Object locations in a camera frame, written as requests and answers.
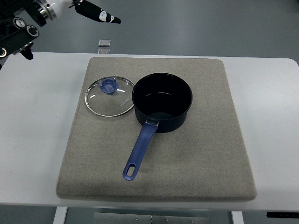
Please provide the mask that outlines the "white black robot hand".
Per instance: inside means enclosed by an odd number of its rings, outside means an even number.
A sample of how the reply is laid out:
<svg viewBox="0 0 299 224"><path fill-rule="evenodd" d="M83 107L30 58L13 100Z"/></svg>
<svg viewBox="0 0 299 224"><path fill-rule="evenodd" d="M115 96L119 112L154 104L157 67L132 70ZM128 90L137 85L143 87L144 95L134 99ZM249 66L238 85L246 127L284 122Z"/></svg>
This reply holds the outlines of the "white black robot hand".
<svg viewBox="0 0 299 224"><path fill-rule="evenodd" d="M78 14L93 21L100 23L121 24L121 20L119 18L114 17L104 9L87 0L48 0L46 7L49 10L52 20L60 18L62 12L66 8L74 7Z"/></svg>

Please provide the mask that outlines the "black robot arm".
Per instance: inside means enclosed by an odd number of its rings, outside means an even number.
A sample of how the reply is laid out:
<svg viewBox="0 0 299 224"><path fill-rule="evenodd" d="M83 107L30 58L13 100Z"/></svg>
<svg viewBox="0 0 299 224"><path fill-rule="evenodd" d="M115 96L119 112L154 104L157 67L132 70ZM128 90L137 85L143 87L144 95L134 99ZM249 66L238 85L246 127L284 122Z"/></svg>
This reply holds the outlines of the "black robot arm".
<svg viewBox="0 0 299 224"><path fill-rule="evenodd" d="M19 14L27 14L42 27L47 19L57 14L51 0L2 0L0 2L0 58L21 53L26 59L33 59L31 47L39 36L36 26L25 22Z"/></svg>

